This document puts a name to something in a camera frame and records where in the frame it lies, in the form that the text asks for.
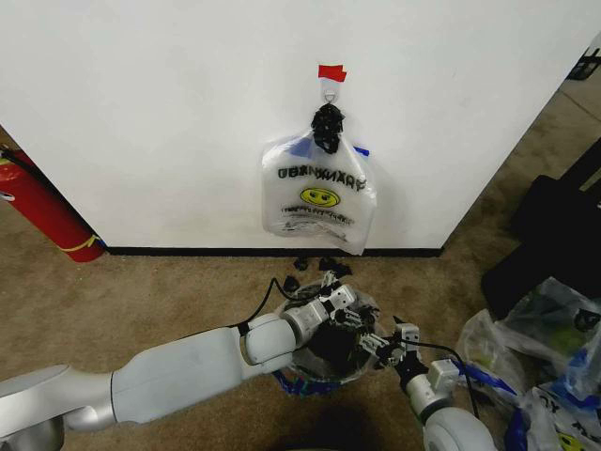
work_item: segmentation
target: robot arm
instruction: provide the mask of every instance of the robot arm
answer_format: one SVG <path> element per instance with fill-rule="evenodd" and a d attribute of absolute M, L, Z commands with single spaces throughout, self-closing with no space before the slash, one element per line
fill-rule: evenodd
<path fill-rule="evenodd" d="M 73 429 L 145 423 L 288 365 L 319 324 L 355 302 L 336 282 L 303 307 L 145 350 L 113 373 L 52 366 L 0 382 L 0 448 L 58 450 Z"/>
<path fill-rule="evenodd" d="M 425 450 L 496 451 L 484 423 L 468 411 L 451 407 L 459 379 L 455 364 L 444 359 L 425 366 L 414 344 L 420 341 L 419 328 L 397 319 L 395 322 L 392 337 L 365 334 L 360 346 L 378 357 L 380 367 L 396 370 L 411 409 L 424 425 Z"/>

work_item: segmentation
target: trash bag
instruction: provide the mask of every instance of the trash bag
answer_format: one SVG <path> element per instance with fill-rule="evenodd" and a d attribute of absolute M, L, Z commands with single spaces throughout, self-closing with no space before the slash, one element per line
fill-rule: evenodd
<path fill-rule="evenodd" d="M 601 451 L 597 411 L 582 410 L 552 392 L 533 387 L 521 400 L 505 433 L 508 450 Z"/>
<path fill-rule="evenodd" d="M 481 310 L 466 322 L 456 349 L 464 358 L 474 389 L 512 412 L 528 388 L 526 377 L 517 357 L 504 345 L 488 310 Z"/>
<path fill-rule="evenodd" d="M 342 114 L 327 103 L 308 131 L 263 154 L 263 227 L 283 237 L 322 238 L 360 255 L 376 209 L 376 185 L 362 149 L 342 133 Z M 331 116 L 340 114 L 340 124 Z"/>
<path fill-rule="evenodd" d="M 601 382 L 601 308 L 549 277 L 495 323 L 509 348 L 551 362 L 567 393 L 585 399 Z"/>

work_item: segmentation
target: plastic bag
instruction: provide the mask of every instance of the plastic bag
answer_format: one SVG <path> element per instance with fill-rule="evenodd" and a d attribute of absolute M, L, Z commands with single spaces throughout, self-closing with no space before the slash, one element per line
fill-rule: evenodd
<path fill-rule="evenodd" d="M 495 323 L 503 343 L 550 361 L 567 393 L 584 399 L 601 382 L 601 309 L 549 277 Z"/>
<path fill-rule="evenodd" d="M 328 106 L 335 108 L 320 111 Z M 263 227 L 283 237 L 321 237 L 360 255 L 377 204 L 373 174 L 342 132 L 324 134 L 319 127 L 334 126 L 315 119 L 312 126 L 263 154 Z"/>
<path fill-rule="evenodd" d="M 533 387 L 521 399 L 505 434 L 507 449 L 601 451 L 597 412 L 578 409 L 549 388 Z"/>
<path fill-rule="evenodd" d="M 513 410 L 528 388 L 526 377 L 521 363 L 503 344 L 488 310 L 466 322 L 456 349 L 466 362 L 474 388 Z"/>

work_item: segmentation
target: fire extinguisher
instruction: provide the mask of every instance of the fire extinguisher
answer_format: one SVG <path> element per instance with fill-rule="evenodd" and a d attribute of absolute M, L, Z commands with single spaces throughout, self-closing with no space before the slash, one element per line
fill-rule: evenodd
<path fill-rule="evenodd" d="M 0 197 L 77 262 L 104 252 L 99 238 L 21 150 L 0 153 Z"/>

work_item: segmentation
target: beige carpet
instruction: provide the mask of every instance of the beige carpet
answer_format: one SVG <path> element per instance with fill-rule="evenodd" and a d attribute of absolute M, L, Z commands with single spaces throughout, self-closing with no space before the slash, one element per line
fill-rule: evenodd
<path fill-rule="evenodd" d="M 601 112 L 577 106 L 582 88 L 574 83 L 570 97 L 553 97 L 442 257 L 345 258 L 354 272 L 347 281 L 377 300 L 385 327 L 396 314 L 418 324 L 424 340 L 454 346 L 464 322 L 485 307 L 480 277 L 516 246 L 504 227 L 520 197 L 538 174 L 559 176 L 601 135 L 594 117 Z M 466 171 L 457 176 L 469 177 Z M 302 283 L 319 276 L 317 259 L 307 272 L 297 272 L 293 258 L 105 256 L 77 265 L 6 203 L 0 224 L 0 380 L 57 363 L 110 371 L 146 348 L 244 319 L 272 276 L 291 273 Z M 268 310 L 280 301 L 274 294 Z M 484 419 L 500 437 L 501 419 L 487 410 Z M 148 425 L 68 432 L 66 440 L 67 450 L 392 451 L 421 449 L 422 435 L 397 377 L 386 371 L 303 399 L 271 376 L 256 378 Z"/>

